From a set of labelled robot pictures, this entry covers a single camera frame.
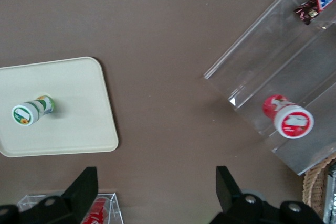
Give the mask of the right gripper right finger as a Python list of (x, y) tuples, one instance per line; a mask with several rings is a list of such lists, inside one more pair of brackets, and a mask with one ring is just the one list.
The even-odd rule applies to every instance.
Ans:
[(323, 223), (302, 202), (284, 201), (276, 208), (254, 194), (244, 194), (226, 166), (216, 167), (216, 195), (222, 212), (211, 223)]

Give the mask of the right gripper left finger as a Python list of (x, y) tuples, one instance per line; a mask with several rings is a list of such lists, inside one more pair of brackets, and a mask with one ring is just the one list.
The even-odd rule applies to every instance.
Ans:
[(48, 196), (25, 211), (1, 205), (1, 223), (81, 223), (97, 194), (97, 168), (86, 167), (60, 196)]

